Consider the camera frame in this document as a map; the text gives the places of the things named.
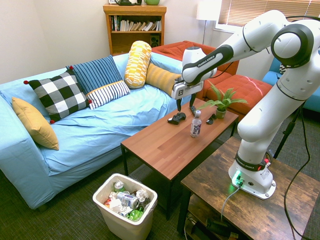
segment blue striped pillow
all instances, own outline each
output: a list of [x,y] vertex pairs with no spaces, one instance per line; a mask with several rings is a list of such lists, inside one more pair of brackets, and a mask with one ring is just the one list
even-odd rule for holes
[[112,55],[85,63],[66,66],[66,68],[73,70],[85,94],[122,80]]

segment row of books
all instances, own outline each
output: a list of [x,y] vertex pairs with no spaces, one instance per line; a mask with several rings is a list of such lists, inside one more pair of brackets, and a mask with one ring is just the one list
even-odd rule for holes
[[121,20],[121,16],[110,16],[112,31],[161,31],[161,20],[160,21],[130,21]]

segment wooden coffee table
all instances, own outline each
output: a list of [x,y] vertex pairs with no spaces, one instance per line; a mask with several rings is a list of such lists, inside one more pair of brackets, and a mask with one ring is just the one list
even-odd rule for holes
[[[196,98],[194,106],[200,107],[205,102]],[[168,123],[178,111],[173,111],[153,124],[147,126],[135,135],[121,143],[124,172],[128,175],[126,150],[134,154],[139,160],[164,176],[167,182],[166,210],[167,220],[170,218],[170,204],[173,181],[186,167],[214,140],[216,140],[230,125],[232,133],[238,121],[238,115],[227,111],[224,119],[216,119],[212,125],[206,121],[215,113],[216,107],[206,107],[201,110],[202,126],[197,138],[190,136],[193,115],[189,103],[184,104],[181,112],[186,120],[179,125]]]
[[[228,169],[234,162],[240,140],[231,137],[182,181],[182,202],[177,230],[184,232],[187,211],[203,225],[207,218],[220,220],[223,203],[236,190]],[[273,159],[269,167],[276,182],[274,194],[266,200],[239,190],[226,203],[223,217],[250,240],[293,240],[284,209],[284,194],[297,170]],[[303,234],[320,191],[320,182],[299,173],[287,194],[287,210],[294,227]],[[219,240],[228,237],[216,235]],[[301,237],[295,233],[295,239]]]

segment throw pillow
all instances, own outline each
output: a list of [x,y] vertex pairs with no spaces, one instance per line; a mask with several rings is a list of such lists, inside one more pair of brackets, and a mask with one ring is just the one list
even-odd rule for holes
[[49,113],[51,124],[89,105],[71,70],[53,78],[25,81],[24,84],[29,84],[37,94]]
[[179,78],[180,76],[181,74],[169,72],[150,63],[146,72],[145,83],[161,89],[171,97],[175,79]]
[[85,94],[107,84],[123,80],[112,55],[85,63],[66,66],[66,68],[73,70]]
[[281,74],[284,74],[286,72],[287,68],[281,63],[279,67],[279,71]]
[[135,41],[130,49],[128,63],[124,72],[124,81],[132,89],[145,85],[151,47],[144,41]]
[[91,100],[89,106],[93,110],[127,94],[130,94],[130,89],[121,80],[95,89],[89,92],[86,97]]
[[59,150],[54,130],[34,106],[22,99],[12,97],[12,108],[36,143],[49,149]]

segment window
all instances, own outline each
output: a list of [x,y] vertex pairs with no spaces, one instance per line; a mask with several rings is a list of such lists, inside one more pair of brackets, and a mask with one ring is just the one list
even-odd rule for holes
[[[320,0],[222,0],[218,29],[235,29],[270,10],[279,10],[286,17],[313,16],[320,13]],[[301,18],[290,18],[289,21]]]

